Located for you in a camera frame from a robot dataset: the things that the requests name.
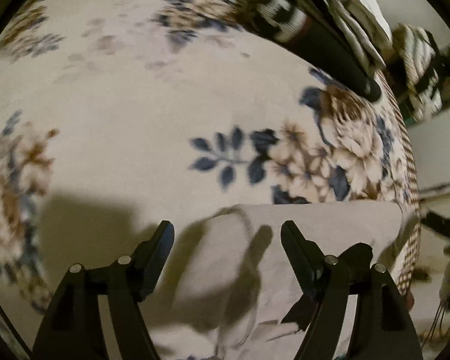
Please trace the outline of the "light grey garment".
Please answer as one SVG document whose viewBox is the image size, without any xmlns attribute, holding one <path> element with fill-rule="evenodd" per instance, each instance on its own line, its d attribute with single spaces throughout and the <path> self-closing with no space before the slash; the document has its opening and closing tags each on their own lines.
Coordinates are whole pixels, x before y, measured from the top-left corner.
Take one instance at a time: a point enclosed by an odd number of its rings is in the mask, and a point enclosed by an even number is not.
<svg viewBox="0 0 450 360">
<path fill-rule="evenodd" d="M 292 359 L 304 338 L 285 315 L 301 297 L 280 241 L 285 221 L 322 251 L 362 242 L 396 275 L 419 219 L 396 202 L 234 205 L 176 236 L 144 306 L 162 359 Z"/>
</svg>

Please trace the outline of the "striped clothes pile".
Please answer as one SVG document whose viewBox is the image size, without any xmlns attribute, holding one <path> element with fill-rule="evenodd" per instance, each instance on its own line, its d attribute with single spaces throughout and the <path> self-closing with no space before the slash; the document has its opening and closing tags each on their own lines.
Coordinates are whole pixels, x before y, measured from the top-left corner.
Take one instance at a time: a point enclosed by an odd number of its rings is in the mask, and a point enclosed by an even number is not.
<svg viewBox="0 0 450 360">
<path fill-rule="evenodd" d="M 415 122 L 430 120 L 442 108 L 441 52 L 433 35 L 422 27 L 399 24 L 393 47 L 404 63 L 407 95 Z"/>
</svg>

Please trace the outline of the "floral blanket bedspread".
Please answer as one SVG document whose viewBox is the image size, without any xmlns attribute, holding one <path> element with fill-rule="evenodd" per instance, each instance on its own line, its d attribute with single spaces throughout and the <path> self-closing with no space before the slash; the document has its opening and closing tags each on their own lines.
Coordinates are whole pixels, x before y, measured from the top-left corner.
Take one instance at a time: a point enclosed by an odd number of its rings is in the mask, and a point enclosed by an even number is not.
<svg viewBox="0 0 450 360">
<path fill-rule="evenodd" d="M 414 209 L 416 164 L 377 102 L 236 22 L 234 0 L 27 0 L 0 35 L 0 304 L 27 345 L 65 271 L 162 220 L 236 205 Z"/>
</svg>

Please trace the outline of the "grey white folded garment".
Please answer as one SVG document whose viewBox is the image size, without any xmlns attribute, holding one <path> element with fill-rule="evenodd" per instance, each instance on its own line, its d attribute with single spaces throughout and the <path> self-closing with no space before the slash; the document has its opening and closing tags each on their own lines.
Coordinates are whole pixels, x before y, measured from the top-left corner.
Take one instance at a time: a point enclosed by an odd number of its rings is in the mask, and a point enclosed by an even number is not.
<svg viewBox="0 0 450 360">
<path fill-rule="evenodd" d="M 375 71 L 385 68 L 382 50 L 373 40 L 365 27 L 365 19 L 357 19 L 351 12 L 351 4 L 346 0 L 322 0 L 328 8 L 335 25 L 348 41 L 365 72 L 373 75 Z"/>
</svg>

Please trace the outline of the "black folded garment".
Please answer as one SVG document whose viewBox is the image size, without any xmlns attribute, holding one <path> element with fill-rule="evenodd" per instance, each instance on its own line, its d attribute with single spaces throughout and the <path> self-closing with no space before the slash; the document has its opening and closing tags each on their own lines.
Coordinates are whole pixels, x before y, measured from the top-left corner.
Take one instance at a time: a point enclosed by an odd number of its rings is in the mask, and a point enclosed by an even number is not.
<svg viewBox="0 0 450 360">
<path fill-rule="evenodd" d="M 249 15 L 244 25 L 250 31 L 304 59 L 369 102 L 379 100 L 379 85 L 347 46 L 293 0 L 248 0 L 244 13 Z"/>
</svg>

